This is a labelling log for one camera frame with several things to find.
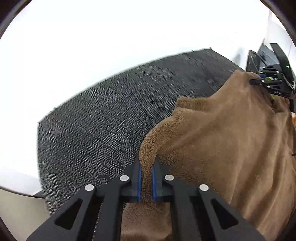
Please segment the brown fleece garment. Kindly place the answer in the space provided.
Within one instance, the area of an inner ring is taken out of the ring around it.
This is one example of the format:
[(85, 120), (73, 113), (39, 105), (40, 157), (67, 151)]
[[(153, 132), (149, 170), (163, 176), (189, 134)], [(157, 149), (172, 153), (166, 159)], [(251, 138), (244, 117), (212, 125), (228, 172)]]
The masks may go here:
[(210, 97), (180, 97), (147, 134), (142, 201), (124, 209), (122, 240), (171, 240), (169, 206), (152, 201), (156, 157), (173, 176), (215, 190), (267, 240), (278, 238), (295, 211), (295, 127), (287, 100), (251, 85), (256, 78), (235, 71)]

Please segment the black mesh chair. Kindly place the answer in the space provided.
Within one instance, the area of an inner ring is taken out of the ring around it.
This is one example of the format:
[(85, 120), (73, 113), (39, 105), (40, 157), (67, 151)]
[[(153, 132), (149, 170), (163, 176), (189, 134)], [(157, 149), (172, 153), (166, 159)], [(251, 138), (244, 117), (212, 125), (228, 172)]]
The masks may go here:
[(255, 51), (249, 50), (246, 71), (259, 74), (260, 71), (267, 66), (263, 58)]

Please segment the black patterned table cloth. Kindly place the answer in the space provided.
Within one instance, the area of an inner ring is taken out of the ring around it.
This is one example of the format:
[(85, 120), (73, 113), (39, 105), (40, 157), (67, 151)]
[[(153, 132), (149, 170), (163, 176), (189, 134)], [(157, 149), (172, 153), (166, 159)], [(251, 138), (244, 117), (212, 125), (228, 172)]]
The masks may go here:
[(182, 53), (112, 76), (54, 109), (39, 123), (37, 144), (48, 213), (86, 184), (122, 175), (179, 97), (211, 96), (238, 69), (210, 49)]

